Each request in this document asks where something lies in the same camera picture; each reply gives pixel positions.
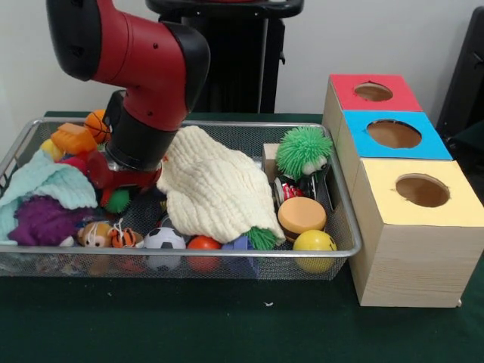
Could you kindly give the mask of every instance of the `stacked wooden boxes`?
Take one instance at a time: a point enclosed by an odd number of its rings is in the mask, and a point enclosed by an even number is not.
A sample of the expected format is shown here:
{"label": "stacked wooden boxes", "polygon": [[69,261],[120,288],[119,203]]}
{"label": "stacked wooden boxes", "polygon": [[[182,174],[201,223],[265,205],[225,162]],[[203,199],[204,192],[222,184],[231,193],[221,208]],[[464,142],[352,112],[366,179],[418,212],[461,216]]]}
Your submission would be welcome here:
{"label": "stacked wooden boxes", "polygon": [[484,250],[484,208],[401,76],[332,75],[323,124],[363,237],[363,306],[455,307]]}

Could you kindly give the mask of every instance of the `knit cloth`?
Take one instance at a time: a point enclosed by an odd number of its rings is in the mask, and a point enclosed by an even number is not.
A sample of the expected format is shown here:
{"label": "knit cloth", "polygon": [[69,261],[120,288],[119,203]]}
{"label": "knit cloth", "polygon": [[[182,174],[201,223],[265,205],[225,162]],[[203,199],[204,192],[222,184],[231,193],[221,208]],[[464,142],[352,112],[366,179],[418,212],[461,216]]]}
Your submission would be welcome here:
{"label": "knit cloth", "polygon": [[244,153],[189,126],[178,131],[162,163],[157,187],[180,233],[226,244],[256,227],[285,241],[267,176]]}
{"label": "knit cloth", "polygon": [[14,215],[19,205],[34,195],[47,195],[65,209],[96,207],[95,190],[76,168],[56,164],[43,150],[13,175],[0,199],[0,244],[13,244],[7,235],[18,226]]}

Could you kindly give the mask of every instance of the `blue toy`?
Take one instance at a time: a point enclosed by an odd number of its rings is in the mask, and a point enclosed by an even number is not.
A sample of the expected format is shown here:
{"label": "blue toy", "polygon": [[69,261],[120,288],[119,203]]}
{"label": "blue toy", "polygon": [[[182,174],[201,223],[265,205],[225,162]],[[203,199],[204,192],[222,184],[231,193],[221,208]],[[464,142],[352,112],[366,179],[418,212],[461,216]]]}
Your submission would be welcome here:
{"label": "blue toy", "polygon": [[[253,245],[247,236],[241,236],[229,244],[222,246],[223,250],[254,250]],[[259,277],[259,265],[253,257],[222,257],[224,264],[236,275],[245,278]]]}

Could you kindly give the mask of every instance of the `green spiky ball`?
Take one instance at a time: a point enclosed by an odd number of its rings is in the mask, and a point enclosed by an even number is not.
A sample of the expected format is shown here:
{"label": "green spiky ball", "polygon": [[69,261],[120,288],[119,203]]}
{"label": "green spiky ball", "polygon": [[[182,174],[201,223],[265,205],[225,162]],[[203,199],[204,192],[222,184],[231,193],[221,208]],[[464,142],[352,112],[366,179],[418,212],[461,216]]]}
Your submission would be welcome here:
{"label": "green spiky ball", "polygon": [[298,180],[303,176],[304,165],[329,157],[332,150],[333,142],[319,128],[302,126],[286,132],[275,159],[281,172]]}
{"label": "green spiky ball", "polygon": [[126,189],[116,189],[104,208],[109,213],[119,214],[128,208],[129,202],[129,191]]}
{"label": "green spiky ball", "polygon": [[256,250],[273,250],[277,242],[275,235],[268,229],[252,227],[247,233],[244,233],[244,236],[249,238]]}

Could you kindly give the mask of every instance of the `basketball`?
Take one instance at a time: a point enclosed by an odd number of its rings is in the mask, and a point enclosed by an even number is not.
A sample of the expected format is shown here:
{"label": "basketball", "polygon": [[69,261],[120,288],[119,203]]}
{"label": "basketball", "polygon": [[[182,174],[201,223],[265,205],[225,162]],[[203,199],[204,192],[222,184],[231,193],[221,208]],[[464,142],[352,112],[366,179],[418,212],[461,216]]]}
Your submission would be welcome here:
{"label": "basketball", "polygon": [[98,144],[103,144],[110,140],[108,127],[103,123],[105,110],[96,110],[91,112],[84,121],[84,127],[90,131]]}

